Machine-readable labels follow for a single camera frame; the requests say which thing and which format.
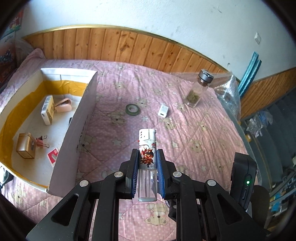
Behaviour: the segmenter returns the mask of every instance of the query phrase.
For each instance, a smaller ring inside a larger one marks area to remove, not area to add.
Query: green tape roll
[[[135,104],[128,104],[126,106],[126,113],[128,115],[138,115],[140,114],[140,108],[139,106],[135,105]]]

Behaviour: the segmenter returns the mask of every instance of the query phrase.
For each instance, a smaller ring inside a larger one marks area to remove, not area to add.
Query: brown packing tape
[[[22,178],[28,182],[34,183],[40,187],[47,188],[31,180],[28,180],[20,173],[16,172],[12,168],[11,153],[13,151],[13,137],[21,127],[23,122],[28,118],[31,112],[42,101],[46,95],[65,95],[71,94],[74,96],[83,96],[83,93],[87,87],[87,83],[70,81],[70,80],[58,80],[58,81],[43,81],[35,91],[29,93],[24,99],[22,99],[9,113],[3,128],[0,132],[0,161],[6,166],[14,175]]]

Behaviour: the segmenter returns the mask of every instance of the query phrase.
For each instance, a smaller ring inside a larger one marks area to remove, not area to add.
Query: silver screw
[[[216,182],[214,180],[208,180],[208,185],[209,186],[215,186],[216,185]]]
[[[182,173],[181,172],[173,172],[173,176],[180,177],[180,176],[182,176]]]
[[[79,183],[79,185],[80,185],[81,187],[86,187],[88,184],[89,184],[89,182],[88,182],[87,180],[82,180],[82,181]]]
[[[123,176],[123,173],[122,172],[115,172],[114,173],[114,176],[115,177],[122,177]]]

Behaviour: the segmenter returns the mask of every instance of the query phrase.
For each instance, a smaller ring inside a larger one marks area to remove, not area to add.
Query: wood paneling
[[[241,118],[264,108],[293,87],[296,87],[296,68],[251,84],[241,99]]]
[[[224,70],[210,59],[173,41],[149,34],[116,28],[74,28],[24,37],[47,59],[93,59],[119,61],[164,72],[213,73]],[[296,68],[251,85],[241,100],[241,116],[246,117],[272,103],[296,86]]]

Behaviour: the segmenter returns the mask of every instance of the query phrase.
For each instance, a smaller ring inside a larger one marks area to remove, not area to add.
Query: bed
[[[96,60],[47,60],[34,50],[18,68],[0,96],[0,111],[7,97],[40,68],[78,68],[98,72],[97,103],[90,119],[80,154],[76,181],[104,179],[129,160],[138,148],[138,131],[156,129],[157,148],[178,171],[194,180],[215,179],[230,189],[235,152],[247,153],[233,122],[208,89],[195,109],[182,103],[191,84],[177,76],[143,66]],[[137,104],[141,113],[129,116],[127,104]],[[160,105],[169,107],[166,118],[157,116]],[[2,189],[3,195],[36,223],[59,201],[14,178]],[[119,240],[174,240],[176,223],[158,195],[157,202],[120,200]]]

